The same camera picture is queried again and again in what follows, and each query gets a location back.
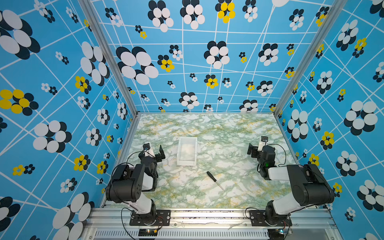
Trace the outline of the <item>black handled screwdriver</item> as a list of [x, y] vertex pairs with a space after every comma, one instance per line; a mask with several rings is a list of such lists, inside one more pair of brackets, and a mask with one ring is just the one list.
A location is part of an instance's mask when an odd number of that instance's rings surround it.
[[225, 191], [225, 189], [217, 182], [217, 179], [213, 176], [211, 172], [207, 171], [207, 175], [214, 181], [214, 183], [216, 183], [222, 189], [222, 191]]

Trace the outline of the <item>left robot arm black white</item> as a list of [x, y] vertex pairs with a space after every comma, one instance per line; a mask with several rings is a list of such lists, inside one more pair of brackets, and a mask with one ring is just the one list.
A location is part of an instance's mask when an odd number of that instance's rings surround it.
[[130, 210], [131, 226], [160, 224], [163, 217], [157, 213], [155, 202], [146, 197], [145, 192], [153, 192], [158, 185], [158, 163], [166, 158], [164, 150], [159, 147], [155, 154], [151, 144], [143, 145], [138, 152], [140, 163], [135, 166], [128, 162], [118, 164], [106, 188], [107, 201], [124, 205]]

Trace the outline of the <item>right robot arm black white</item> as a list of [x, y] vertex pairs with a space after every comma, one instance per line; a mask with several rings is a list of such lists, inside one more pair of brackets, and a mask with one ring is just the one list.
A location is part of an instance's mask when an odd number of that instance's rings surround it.
[[291, 192], [267, 203], [265, 222], [270, 226], [288, 224], [291, 213], [306, 207], [333, 203], [335, 193], [323, 177], [319, 168], [313, 164], [275, 165], [275, 148], [269, 145], [256, 147], [249, 144], [247, 154], [258, 161], [258, 173], [266, 181], [285, 181], [290, 183]]

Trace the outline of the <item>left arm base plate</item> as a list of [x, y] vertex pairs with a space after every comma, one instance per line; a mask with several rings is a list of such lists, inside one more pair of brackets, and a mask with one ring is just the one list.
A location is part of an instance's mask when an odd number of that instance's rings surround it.
[[171, 220], [170, 210], [156, 210], [148, 214], [132, 214], [130, 226], [162, 227], [169, 226]]

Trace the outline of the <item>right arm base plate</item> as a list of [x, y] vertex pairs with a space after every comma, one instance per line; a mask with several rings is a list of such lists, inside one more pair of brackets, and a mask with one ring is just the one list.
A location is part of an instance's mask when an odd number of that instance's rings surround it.
[[291, 227], [292, 220], [288, 215], [277, 215], [274, 212], [265, 210], [250, 210], [247, 213], [253, 227]]

